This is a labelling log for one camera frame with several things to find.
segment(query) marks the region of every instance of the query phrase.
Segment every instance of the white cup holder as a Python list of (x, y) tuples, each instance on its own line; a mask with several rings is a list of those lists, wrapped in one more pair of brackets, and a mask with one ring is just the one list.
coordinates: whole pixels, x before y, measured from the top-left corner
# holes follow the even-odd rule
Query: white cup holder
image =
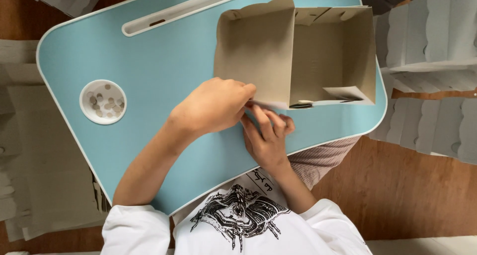
[(96, 124), (116, 123), (124, 116), (126, 107), (124, 91), (112, 81), (92, 81), (83, 88), (80, 94), (81, 111)]

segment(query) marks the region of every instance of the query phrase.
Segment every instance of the pink striped fabric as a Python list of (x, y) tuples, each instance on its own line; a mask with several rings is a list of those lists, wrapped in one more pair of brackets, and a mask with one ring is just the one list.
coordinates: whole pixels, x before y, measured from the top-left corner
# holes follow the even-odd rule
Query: pink striped fabric
[(350, 137), (309, 148), (290, 155), (288, 160), (293, 170), (311, 190), (331, 168), (343, 161), (360, 137)]

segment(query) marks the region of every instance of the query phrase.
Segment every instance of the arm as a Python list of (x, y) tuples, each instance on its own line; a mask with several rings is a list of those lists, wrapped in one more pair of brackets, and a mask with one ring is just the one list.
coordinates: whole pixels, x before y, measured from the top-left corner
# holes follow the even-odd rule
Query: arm
[(298, 214), (307, 211), (317, 200), (291, 168), (285, 150), (285, 137), (295, 130), (293, 120), (257, 105), (253, 105), (250, 111), (259, 123), (261, 135), (250, 118), (244, 115), (241, 122), (245, 147), (258, 165), (280, 185), (289, 208)]
[(238, 123), (254, 85), (213, 78), (177, 105), (152, 140), (129, 165), (116, 188), (113, 205), (149, 204), (184, 149), (200, 136)]

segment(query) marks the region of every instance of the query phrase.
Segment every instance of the white t-shirt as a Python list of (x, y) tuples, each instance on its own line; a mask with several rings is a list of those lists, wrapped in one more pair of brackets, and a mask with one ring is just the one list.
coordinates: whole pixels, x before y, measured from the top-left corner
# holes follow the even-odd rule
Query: white t-shirt
[[(353, 223), (327, 199), (300, 215), (261, 169), (209, 194), (174, 229), (175, 255), (369, 255)], [(152, 206), (114, 206), (102, 255), (165, 255), (168, 216)]]

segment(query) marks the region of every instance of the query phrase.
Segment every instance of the graphic print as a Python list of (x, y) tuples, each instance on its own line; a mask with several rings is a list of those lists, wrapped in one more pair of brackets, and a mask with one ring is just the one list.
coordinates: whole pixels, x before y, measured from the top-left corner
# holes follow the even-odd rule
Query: graphic print
[(250, 191), (241, 185), (234, 185), (227, 194), (217, 193), (207, 199), (203, 209), (190, 220), (195, 222), (190, 231), (203, 221), (212, 225), (224, 238), (232, 242), (235, 248), (235, 238), (240, 241), (242, 252), (242, 238), (254, 237), (267, 230), (278, 239), (280, 230), (273, 223), (278, 215), (290, 213), (269, 198), (257, 191)]

